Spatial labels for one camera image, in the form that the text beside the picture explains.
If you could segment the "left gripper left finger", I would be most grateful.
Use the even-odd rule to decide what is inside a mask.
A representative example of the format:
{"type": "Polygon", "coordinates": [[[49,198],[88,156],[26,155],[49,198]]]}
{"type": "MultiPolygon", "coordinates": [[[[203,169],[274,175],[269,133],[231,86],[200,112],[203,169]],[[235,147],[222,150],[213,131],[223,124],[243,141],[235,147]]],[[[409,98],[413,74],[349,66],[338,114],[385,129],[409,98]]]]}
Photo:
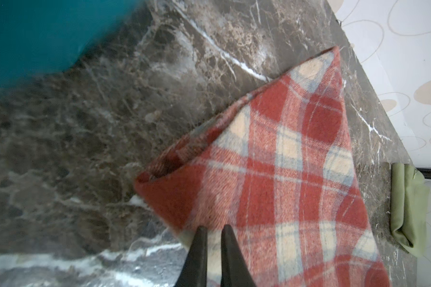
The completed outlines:
{"type": "Polygon", "coordinates": [[[175,287],[206,287],[208,263],[208,231],[199,226],[192,240],[184,266],[175,287]]]}

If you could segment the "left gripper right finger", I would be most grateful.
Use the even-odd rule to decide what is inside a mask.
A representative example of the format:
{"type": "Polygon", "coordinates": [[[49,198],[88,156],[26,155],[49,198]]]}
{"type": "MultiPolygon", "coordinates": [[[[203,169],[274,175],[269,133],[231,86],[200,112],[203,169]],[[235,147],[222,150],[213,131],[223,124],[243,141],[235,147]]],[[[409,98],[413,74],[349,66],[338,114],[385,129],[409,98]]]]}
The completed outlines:
{"type": "Polygon", "coordinates": [[[221,232],[221,287],[255,287],[230,225],[221,232]]]}

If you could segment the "red plaid skirt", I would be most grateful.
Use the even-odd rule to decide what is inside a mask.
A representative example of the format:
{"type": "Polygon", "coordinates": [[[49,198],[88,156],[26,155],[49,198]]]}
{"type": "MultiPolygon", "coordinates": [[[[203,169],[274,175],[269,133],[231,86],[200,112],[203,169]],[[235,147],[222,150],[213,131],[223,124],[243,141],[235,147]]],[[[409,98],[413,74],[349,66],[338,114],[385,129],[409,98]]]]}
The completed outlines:
{"type": "Polygon", "coordinates": [[[337,47],[182,137],[135,189],[184,246],[207,228],[211,285],[226,225],[259,287],[390,285],[357,182],[337,47]]]}

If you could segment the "olive green skirt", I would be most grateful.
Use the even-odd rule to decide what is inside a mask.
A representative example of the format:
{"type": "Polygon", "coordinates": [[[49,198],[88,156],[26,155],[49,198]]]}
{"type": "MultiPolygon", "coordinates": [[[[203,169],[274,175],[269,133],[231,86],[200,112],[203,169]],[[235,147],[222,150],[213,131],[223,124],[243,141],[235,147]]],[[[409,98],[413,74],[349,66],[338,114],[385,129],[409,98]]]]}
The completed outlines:
{"type": "Polygon", "coordinates": [[[391,166],[390,230],[394,239],[415,257],[427,245],[426,215],[430,188],[413,165],[391,166]]]}

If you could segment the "teal plastic basket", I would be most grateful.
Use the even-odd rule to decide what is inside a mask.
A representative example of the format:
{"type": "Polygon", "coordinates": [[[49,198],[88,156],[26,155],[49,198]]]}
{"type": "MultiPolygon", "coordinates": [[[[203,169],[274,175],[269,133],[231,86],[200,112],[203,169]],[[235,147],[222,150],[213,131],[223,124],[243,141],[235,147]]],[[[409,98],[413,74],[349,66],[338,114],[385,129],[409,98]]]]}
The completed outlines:
{"type": "Polygon", "coordinates": [[[0,1],[0,89],[72,67],[143,1],[0,1]]]}

